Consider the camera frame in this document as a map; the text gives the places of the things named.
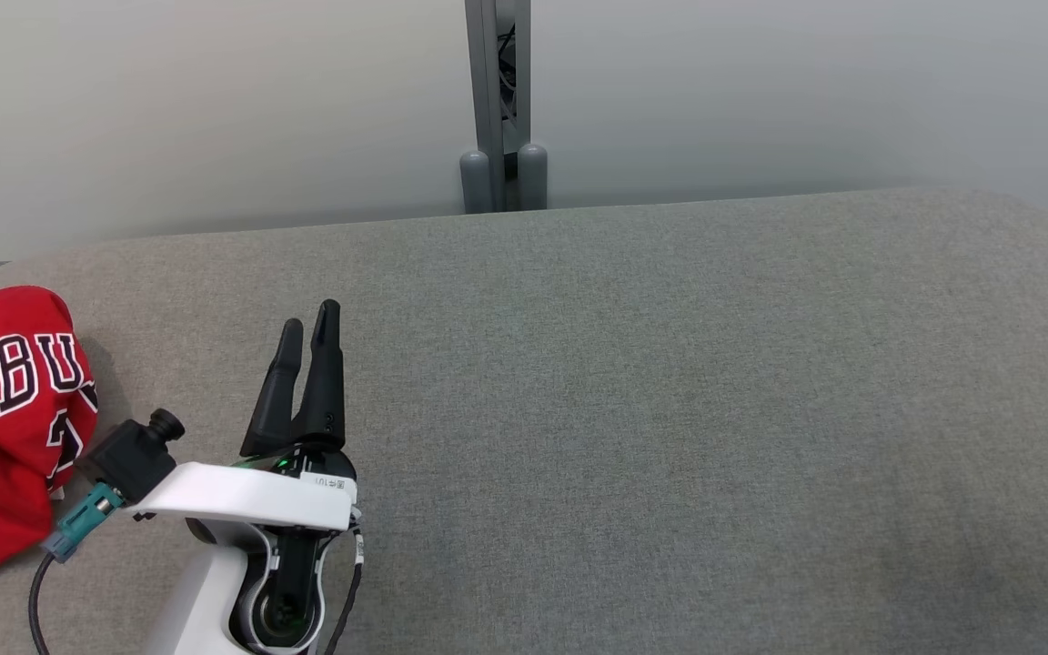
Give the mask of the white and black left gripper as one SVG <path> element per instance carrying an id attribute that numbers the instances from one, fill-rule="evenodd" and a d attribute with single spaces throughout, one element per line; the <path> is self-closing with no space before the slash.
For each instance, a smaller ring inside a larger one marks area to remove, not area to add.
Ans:
<path id="1" fill-rule="evenodd" d="M 307 381 L 296 415 L 294 385 L 302 369 L 304 331 L 299 319 L 284 323 L 240 447 L 241 457 L 269 455 L 290 445 L 294 437 L 302 443 L 344 447 L 340 312 L 333 299 L 325 299 L 316 312 Z M 262 529 L 304 529 L 316 534 L 344 531 L 357 501 L 358 482 L 347 474 L 300 465 L 291 476 L 188 461 L 167 473 L 128 511 L 134 518 L 179 519 L 193 539 L 208 546 L 256 547 Z"/>

